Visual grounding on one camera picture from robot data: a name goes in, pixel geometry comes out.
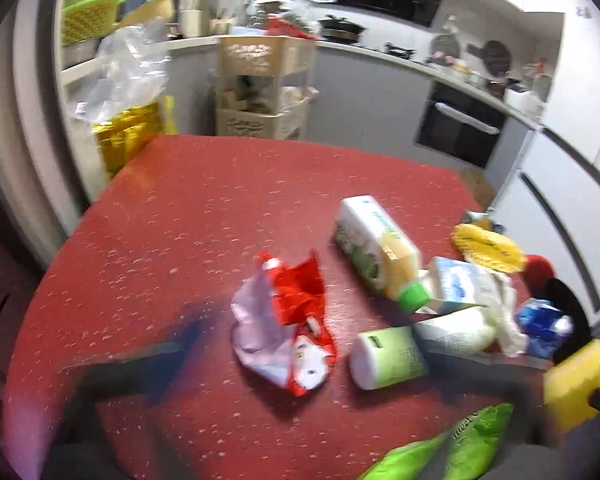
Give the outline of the blue plastic bag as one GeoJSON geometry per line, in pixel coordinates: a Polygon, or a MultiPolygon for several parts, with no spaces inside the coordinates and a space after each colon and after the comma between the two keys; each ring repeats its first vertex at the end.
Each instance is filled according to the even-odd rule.
{"type": "Polygon", "coordinates": [[[515,316],[520,330],[528,337],[528,356],[549,360],[573,332],[570,316],[547,300],[531,298],[515,316]]]}

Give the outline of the yellow foam fruit net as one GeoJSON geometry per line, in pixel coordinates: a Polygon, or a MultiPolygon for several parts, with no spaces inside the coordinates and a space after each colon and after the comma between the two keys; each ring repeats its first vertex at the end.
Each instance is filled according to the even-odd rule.
{"type": "Polygon", "coordinates": [[[520,273],[527,259],[522,249],[510,238],[471,223],[454,226],[451,240],[470,263],[501,273],[520,273]]]}

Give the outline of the white paper towel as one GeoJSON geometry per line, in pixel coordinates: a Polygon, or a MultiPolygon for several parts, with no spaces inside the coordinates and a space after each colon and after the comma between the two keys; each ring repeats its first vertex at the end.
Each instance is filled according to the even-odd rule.
{"type": "Polygon", "coordinates": [[[496,338],[503,353],[510,358],[526,352],[529,338],[517,325],[517,292],[512,280],[503,273],[486,270],[483,299],[496,323],[496,338]]]}

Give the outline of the blue white paper box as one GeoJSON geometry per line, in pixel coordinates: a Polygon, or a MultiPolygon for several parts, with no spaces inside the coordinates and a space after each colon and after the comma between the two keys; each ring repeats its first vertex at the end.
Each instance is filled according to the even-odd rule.
{"type": "Polygon", "coordinates": [[[448,314],[469,307],[497,307],[503,299],[500,277],[484,266],[434,257],[425,278],[429,299],[426,307],[448,314]]]}

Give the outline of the black trash bin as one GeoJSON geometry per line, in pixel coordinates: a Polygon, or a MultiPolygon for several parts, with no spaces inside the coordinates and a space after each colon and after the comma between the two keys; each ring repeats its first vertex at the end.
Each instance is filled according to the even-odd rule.
{"type": "Polygon", "coordinates": [[[579,299],[559,278],[549,278],[545,282],[543,298],[569,316],[572,322],[571,334],[553,353],[552,360],[557,365],[591,342],[592,330],[579,299]]]}

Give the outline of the white rice cooker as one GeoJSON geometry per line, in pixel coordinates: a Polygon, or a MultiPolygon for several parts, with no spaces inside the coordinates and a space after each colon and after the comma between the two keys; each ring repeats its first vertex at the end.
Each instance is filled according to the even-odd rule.
{"type": "Polygon", "coordinates": [[[521,87],[519,84],[511,84],[504,91],[504,103],[513,107],[536,122],[539,122],[544,114],[545,103],[532,90],[521,87]]]}

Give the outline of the green snack bag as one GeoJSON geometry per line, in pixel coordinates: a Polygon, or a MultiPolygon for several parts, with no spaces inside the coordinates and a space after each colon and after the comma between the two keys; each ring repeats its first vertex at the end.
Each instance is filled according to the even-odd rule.
{"type": "Polygon", "coordinates": [[[514,407],[489,405],[459,420],[450,431],[429,440],[415,441],[389,451],[360,479],[417,479],[445,441],[448,455],[442,460],[443,479],[478,479],[494,460],[514,407]]]}

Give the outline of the gold foil bag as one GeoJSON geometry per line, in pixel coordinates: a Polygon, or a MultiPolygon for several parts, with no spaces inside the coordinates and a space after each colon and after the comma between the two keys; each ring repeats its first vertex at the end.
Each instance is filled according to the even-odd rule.
{"type": "Polygon", "coordinates": [[[113,178],[146,144],[163,136],[160,104],[130,107],[92,127],[108,178],[113,178]]]}

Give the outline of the yellow sponge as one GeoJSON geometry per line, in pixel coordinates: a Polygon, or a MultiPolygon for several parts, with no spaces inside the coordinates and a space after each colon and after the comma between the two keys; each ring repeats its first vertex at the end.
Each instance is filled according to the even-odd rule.
{"type": "Polygon", "coordinates": [[[544,404],[566,434],[597,415],[590,396],[600,389],[600,340],[593,339],[544,374],[544,404]]]}

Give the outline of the white refrigerator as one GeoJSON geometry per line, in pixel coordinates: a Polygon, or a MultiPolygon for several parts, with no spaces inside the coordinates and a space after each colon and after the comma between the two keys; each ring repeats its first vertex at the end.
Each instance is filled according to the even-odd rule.
{"type": "Polygon", "coordinates": [[[529,255],[554,266],[588,322],[600,322],[600,12],[578,3],[540,130],[495,202],[495,218],[529,255]]]}

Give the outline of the red white wrapper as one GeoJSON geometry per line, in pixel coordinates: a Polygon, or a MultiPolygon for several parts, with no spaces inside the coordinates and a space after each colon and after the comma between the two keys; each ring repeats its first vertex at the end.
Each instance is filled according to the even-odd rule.
{"type": "Polygon", "coordinates": [[[326,287],[316,252],[296,266],[261,254],[230,310],[230,344],[243,367],[293,396],[324,384],[337,349],[325,322],[326,287]]]}

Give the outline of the black built-in oven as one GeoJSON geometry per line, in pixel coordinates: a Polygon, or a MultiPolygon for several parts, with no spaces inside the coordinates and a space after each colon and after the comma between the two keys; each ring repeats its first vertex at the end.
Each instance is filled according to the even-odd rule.
{"type": "Polygon", "coordinates": [[[504,128],[504,113],[460,90],[435,82],[416,143],[486,168],[504,128]]]}

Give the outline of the red round stool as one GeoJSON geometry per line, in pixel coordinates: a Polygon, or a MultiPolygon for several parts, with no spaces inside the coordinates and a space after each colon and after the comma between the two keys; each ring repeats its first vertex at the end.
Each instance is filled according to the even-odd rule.
{"type": "Polygon", "coordinates": [[[526,257],[522,278],[532,297],[539,297],[546,282],[554,277],[555,270],[547,258],[539,255],[528,255],[526,257]]]}

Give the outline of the cardboard box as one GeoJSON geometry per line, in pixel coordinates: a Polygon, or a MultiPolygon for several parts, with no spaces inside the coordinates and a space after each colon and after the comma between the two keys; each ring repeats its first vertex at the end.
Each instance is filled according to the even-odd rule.
{"type": "Polygon", "coordinates": [[[458,175],[476,203],[483,210],[487,210],[494,201],[496,192],[484,174],[474,168],[465,168],[460,170],[458,175]]]}

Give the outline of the yellow juice bottle green cap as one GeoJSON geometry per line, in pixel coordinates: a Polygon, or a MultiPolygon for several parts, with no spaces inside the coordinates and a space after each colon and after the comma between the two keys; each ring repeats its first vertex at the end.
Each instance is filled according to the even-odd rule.
{"type": "Polygon", "coordinates": [[[376,294],[415,312],[430,299],[422,284],[422,255],[370,195],[344,198],[335,223],[334,240],[358,276],[376,294]]]}

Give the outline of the clear plastic bag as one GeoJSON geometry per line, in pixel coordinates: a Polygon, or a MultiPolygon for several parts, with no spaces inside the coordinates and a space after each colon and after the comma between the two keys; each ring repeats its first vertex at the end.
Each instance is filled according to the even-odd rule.
{"type": "Polygon", "coordinates": [[[99,66],[87,75],[71,102],[73,117],[90,125],[146,105],[166,90],[170,56],[157,50],[169,27],[163,18],[121,27],[97,51],[99,66]]]}

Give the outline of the white green tall bottle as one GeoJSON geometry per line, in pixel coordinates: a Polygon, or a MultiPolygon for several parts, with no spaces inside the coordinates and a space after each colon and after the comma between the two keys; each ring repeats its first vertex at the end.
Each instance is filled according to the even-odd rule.
{"type": "Polygon", "coordinates": [[[470,307],[414,324],[422,339],[452,353],[475,354],[494,343],[498,326],[485,307],[470,307]]]}

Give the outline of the beige plastic storage rack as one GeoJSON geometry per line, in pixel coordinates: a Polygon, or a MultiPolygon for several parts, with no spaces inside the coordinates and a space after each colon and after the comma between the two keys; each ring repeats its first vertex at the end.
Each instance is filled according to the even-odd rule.
{"type": "Polygon", "coordinates": [[[316,96],[316,42],[222,36],[214,84],[218,136],[301,140],[316,96]]]}

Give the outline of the black wok on stove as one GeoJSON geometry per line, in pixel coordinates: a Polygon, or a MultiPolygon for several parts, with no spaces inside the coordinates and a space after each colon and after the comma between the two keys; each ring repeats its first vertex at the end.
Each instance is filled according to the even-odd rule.
{"type": "Polygon", "coordinates": [[[353,23],[346,18],[336,18],[328,14],[326,18],[318,21],[321,26],[322,37],[338,44],[357,44],[362,33],[366,31],[364,26],[353,23]]]}

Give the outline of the white green cylindrical jar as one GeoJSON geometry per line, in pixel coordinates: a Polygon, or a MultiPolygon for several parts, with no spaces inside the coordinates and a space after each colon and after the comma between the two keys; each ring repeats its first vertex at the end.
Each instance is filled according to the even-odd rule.
{"type": "Polygon", "coordinates": [[[356,336],[349,356],[351,377],[366,391],[425,376],[428,368],[409,327],[369,330],[356,336]]]}

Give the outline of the green plastic basket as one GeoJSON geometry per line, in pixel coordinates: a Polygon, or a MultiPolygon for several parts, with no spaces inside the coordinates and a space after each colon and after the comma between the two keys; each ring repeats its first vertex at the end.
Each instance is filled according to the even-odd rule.
{"type": "Polygon", "coordinates": [[[60,40],[63,47],[102,38],[116,24],[119,6],[125,0],[83,0],[61,11],[60,40]]]}

